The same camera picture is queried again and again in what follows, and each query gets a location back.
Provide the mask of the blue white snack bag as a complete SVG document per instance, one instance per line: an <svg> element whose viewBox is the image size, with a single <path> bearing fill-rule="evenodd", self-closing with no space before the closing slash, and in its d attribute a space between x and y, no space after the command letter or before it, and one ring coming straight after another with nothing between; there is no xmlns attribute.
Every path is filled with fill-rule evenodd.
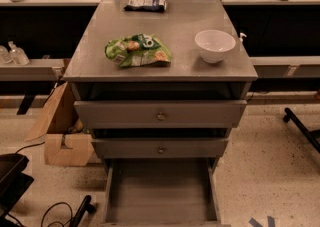
<svg viewBox="0 0 320 227"><path fill-rule="evenodd" d="M126 11L164 12L166 0L129 0L124 7Z"/></svg>

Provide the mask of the white bowl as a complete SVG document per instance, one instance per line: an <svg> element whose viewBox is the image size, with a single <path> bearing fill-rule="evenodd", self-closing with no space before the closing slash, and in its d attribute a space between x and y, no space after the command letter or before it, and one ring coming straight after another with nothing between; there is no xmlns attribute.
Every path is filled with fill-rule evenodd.
<svg viewBox="0 0 320 227"><path fill-rule="evenodd" d="M197 33L195 43L199 56L208 63L223 60L236 46L234 37L220 30L204 30Z"/></svg>

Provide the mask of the grey bottom drawer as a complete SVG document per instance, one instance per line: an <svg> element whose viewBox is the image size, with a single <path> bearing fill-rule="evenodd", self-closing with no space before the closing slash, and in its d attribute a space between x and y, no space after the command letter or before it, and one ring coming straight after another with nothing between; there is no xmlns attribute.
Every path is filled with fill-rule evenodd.
<svg viewBox="0 0 320 227"><path fill-rule="evenodd" d="M108 162L107 227L231 227L221 221L205 158L114 159Z"/></svg>

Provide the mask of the black caster leg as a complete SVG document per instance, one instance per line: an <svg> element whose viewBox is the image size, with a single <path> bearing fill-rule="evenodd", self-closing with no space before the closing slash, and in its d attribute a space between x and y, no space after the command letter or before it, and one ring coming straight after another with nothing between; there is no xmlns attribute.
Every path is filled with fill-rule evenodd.
<svg viewBox="0 0 320 227"><path fill-rule="evenodd" d="M71 218L69 227L77 227L85 213L92 214L96 211L96 207L91 203L91 196L86 195L80 204L76 214Z"/></svg>

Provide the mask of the green chip bag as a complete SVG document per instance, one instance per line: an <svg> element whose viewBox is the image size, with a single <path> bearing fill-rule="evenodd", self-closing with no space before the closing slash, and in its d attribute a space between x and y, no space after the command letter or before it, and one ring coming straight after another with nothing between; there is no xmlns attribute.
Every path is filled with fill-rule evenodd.
<svg viewBox="0 0 320 227"><path fill-rule="evenodd" d="M172 54L155 36L136 34L110 40L105 46L105 55L121 68L147 65L167 65Z"/></svg>

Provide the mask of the black bar foot right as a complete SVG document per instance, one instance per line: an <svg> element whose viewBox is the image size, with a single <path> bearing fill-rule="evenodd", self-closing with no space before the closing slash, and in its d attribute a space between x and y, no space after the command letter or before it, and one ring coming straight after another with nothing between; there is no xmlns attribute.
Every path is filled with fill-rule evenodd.
<svg viewBox="0 0 320 227"><path fill-rule="evenodd" d="M320 130L310 131L307 127L299 120L299 118L291 111L290 108L285 108L285 116L283 121L288 123L290 120L298 127L301 133L311 143L311 145L320 153Z"/></svg>

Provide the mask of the grey drawer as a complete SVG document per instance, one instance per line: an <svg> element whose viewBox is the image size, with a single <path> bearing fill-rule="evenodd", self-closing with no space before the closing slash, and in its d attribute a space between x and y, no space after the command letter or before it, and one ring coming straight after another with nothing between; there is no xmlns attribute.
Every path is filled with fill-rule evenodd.
<svg viewBox="0 0 320 227"><path fill-rule="evenodd" d="M232 128L246 101L76 101L74 107L89 129Z"/></svg>
<svg viewBox="0 0 320 227"><path fill-rule="evenodd" d="M227 138L95 139L99 158L207 158L222 156Z"/></svg>
<svg viewBox="0 0 320 227"><path fill-rule="evenodd" d="M108 162L107 227L231 227L221 221L205 158L114 159Z"/></svg>

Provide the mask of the clear sanitizer bottle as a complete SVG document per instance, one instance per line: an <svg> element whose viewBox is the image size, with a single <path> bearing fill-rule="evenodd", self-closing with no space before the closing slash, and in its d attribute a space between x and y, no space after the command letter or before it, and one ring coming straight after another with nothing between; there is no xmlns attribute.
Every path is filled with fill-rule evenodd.
<svg viewBox="0 0 320 227"><path fill-rule="evenodd" d="M8 45L10 47L9 55L15 64L24 66L29 63L29 58L22 48L17 47L13 41L9 41Z"/></svg>

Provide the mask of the grey middle drawer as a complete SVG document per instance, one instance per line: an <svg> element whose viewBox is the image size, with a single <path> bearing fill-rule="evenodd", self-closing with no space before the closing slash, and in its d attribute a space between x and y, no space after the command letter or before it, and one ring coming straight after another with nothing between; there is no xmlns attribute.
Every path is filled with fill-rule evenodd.
<svg viewBox="0 0 320 227"><path fill-rule="evenodd" d="M95 139L99 158L207 158L222 156L227 138Z"/></svg>

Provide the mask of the brown cardboard box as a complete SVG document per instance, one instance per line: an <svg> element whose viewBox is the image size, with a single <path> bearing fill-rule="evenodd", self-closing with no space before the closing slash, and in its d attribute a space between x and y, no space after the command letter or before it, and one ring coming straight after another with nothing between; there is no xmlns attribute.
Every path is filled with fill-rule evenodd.
<svg viewBox="0 0 320 227"><path fill-rule="evenodd" d="M58 86L43 106L26 141L44 144L44 161L54 166L86 166L94 156L91 135L79 131L74 95L68 83Z"/></svg>

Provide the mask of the black chair base left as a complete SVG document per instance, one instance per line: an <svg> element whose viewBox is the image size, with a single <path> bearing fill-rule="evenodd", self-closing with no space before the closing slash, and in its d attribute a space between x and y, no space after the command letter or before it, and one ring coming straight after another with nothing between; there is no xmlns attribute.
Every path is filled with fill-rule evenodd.
<svg viewBox="0 0 320 227"><path fill-rule="evenodd" d="M34 179L23 173L29 159L21 154L0 156L0 227L18 227L6 219Z"/></svg>

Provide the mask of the grey top drawer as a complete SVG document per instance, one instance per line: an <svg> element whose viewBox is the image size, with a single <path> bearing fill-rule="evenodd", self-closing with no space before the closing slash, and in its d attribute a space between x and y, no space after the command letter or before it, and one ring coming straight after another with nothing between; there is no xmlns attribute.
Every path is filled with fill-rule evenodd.
<svg viewBox="0 0 320 227"><path fill-rule="evenodd" d="M232 128L246 101L76 101L74 107L89 129Z"/></svg>

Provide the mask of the blue floor tape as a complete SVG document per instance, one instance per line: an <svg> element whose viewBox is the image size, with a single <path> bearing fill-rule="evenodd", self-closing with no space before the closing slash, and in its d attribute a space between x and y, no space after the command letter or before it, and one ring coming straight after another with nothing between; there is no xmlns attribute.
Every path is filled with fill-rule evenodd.
<svg viewBox="0 0 320 227"><path fill-rule="evenodd" d="M275 218L267 216L265 219L255 219L251 217L248 221L251 227L276 227Z"/></svg>

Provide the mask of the grey drawer cabinet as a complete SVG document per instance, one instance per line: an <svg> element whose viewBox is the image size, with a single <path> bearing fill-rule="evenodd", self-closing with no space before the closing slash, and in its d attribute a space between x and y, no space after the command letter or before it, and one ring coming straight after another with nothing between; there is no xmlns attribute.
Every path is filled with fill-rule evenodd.
<svg viewBox="0 0 320 227"><path fill-rule="evenodd" d="M164 13L126 11L122 0L103 0L66 70L76 101L245 100L257 73L242 45L217 64L199 56L194 38L202 30L235 32L215 0L169 0ZM104 54L111 39L156 35L172 53L166 67L120 68ZM227 138L236 128L89 129L95 139Z"/></svg>

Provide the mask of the white pump bottle top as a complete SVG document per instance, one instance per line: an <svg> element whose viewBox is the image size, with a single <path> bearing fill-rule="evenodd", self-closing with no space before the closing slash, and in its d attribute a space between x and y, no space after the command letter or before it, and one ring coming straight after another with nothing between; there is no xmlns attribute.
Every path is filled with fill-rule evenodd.
<svg viewBox="0 0 320 227"><path fill-rule="evenodd" d="M240 32L240 34L239 34L240 41L243 42L245 38L247 38L247 35L243 32Z"/></svg>

